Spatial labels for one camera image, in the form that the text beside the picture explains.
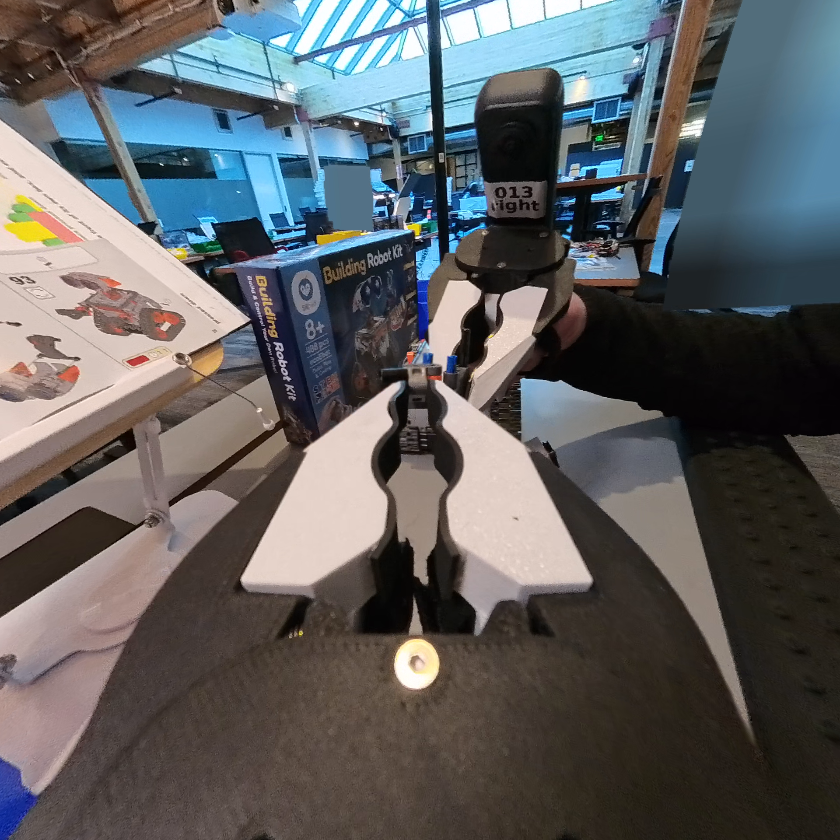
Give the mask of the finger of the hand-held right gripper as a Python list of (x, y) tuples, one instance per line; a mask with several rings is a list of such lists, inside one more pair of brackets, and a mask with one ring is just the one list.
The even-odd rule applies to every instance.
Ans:
[(530, 357), (536, 343), (534, 327), (547, 293), (543, 287), (520, 287), (499, 296), (500, 326), (485, 342), (469, 381), (467, 401), (477, 410), (489, 411)]
[(450, 281), (430, 314), (427, 343), (435, 363), (455, 355), (459, 367), (474, 370), (485, 352), (484, 292), (466, 280)]

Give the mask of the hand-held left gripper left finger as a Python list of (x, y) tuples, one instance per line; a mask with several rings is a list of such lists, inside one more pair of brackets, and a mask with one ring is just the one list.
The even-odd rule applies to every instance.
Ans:
[(307, 447), (242, 573), (247, 592), (337, 606), (366, 632), (408, 630), (408, 543), (387, 486), (406, 407), (394, 382)]

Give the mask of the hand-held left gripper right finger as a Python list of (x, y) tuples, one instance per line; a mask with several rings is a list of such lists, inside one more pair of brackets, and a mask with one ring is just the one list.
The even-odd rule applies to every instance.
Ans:
[(538, 471), (550, 459), (445, 383), (429, 386), (444, 477), (429, 556), (429, 627), (481, 632), (498, 604), (588, 592), (593, 578)]

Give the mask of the grey orange toy arm assembly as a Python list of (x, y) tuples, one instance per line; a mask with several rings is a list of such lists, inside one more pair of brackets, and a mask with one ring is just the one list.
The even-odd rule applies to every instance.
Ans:
[(408, 408), (419, 410), (428, 408), (433, 382), (446, 384), (451, 390), (467, 397), (471, 371), (456, 354), (437, 357), (432, 351), (424, 351), (402, 366), (382, 369), (379, 376), (383, 386), (405, 383)]

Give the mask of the person's right forearm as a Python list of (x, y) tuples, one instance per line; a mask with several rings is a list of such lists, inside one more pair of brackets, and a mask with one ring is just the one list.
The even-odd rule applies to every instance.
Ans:
[(772, 317), (669, 311), (583, 287), (585, 329), (528, 376), (688, 424), (755, 434), (839, 432), (839, 307)]

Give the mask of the person's right hand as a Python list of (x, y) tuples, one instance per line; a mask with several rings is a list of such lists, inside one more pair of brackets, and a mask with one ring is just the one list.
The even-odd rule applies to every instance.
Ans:
[(520, 373), (530, 375), (546, 364), (554, 364), (562, 352), (580, 338), (585, 326), (585, 303), (578, 293), (573, 292), (562, 312), (535, 339), (531, 355), (522, 363)]

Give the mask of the black pole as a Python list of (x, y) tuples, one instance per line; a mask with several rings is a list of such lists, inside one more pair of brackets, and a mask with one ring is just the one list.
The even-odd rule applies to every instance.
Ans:
[(427, 62), (433, 124), (435, 209), (439, 265), (449, 252), (448, 187), (445, 148), (445, 96), (439, 1), (426, 2)]

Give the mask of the wooden workbench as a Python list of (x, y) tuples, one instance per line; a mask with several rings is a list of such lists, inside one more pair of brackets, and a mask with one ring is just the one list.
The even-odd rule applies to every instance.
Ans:
[[(619, 186), (632, 190), (641, 184), (645, 190), (641, 203), (628, 223), (605, 221), (605, 229), (595, 230), (592, 222), (593, 198), (612, 193)], [(641, 278), (641, 259), (651, 238), (640, 238), (637, 230), (653, 198), (659, 192), (660, 178), (649, 182), (646, 174), (616, 175), (606, 178), (560, 182), (556, 196), (574, 199), (568, 237), (570, 255), (576, 266), (575, 279), (593, 287), (634, 289)]]

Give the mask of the tracked toy robot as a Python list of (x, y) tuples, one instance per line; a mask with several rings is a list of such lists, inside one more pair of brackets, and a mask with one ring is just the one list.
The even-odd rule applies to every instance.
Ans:
[[(421, 364), (431, 361), (433, 355), (424, 340), (414, 341), (406, 352), (404, 365)], [(557, 455), (548, 442), (540, 437), (526, 440), (522, 432), (522, 391), (521, 379), (514, 379), (503, 396), (490, 405), (490, 419), (509, 432), (532, 451), (545, 456), (554, 466), (559, 466)], [(434, 452), (435, 432), (427, 420), (426, 405), (423, 400), (415, 400), (409, 409), (409, 418), (400, 435), (402, 455), (431, 455)]]

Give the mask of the blue robot kit box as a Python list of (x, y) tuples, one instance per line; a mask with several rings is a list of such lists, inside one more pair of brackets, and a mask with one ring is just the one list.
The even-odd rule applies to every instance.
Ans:
[(386, 230), (234, 266), (287, 441), (372, 399), (418, 339), (415, 234)]

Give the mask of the white book stand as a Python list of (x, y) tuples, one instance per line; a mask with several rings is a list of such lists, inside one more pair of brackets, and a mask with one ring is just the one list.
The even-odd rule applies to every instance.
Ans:
[(2, 558), (83, 508), (136, 526), (2, 615), (2, 759), (36, 796), (77, 746), (154, 595), (284, 444), (246, 330), (195, 353), (192, 367), (208, 375), (192, 374), (198, 396), (173, 388), (2, 488), (5, 508), (140, 422), (133, 452), (2, 524)]

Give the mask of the dark desk mat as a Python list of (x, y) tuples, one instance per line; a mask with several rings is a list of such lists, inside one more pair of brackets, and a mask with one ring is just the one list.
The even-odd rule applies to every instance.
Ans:
[(1, 559), (1, 615), (89, 561), (136, 526), (85, 507)]

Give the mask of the black dimpled pad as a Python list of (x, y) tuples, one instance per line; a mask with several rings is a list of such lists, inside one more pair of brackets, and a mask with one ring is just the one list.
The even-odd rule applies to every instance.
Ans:
[(782, 436), (678, 425), (782, 838), (839, 838), (839, 519)]

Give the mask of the blue storage bin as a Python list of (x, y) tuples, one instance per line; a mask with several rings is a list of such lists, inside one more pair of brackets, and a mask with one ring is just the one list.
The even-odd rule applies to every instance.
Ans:
[(1, 839), (8, 839), (37, 802), (22, 781), (20, 770), (1, 759)]

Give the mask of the wooden post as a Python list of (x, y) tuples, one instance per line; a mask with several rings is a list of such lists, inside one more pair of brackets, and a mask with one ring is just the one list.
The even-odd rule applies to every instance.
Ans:
[(652, 258), (712, 5), (712, 1), (685, 1), (679, 11), (648, 165), (648, 174), (652, 180), (659, 179), (658, 191), (637, 227), (637, 237), (644, 241), (641, 255), (637, 258), (641, 273), (649, 269)]

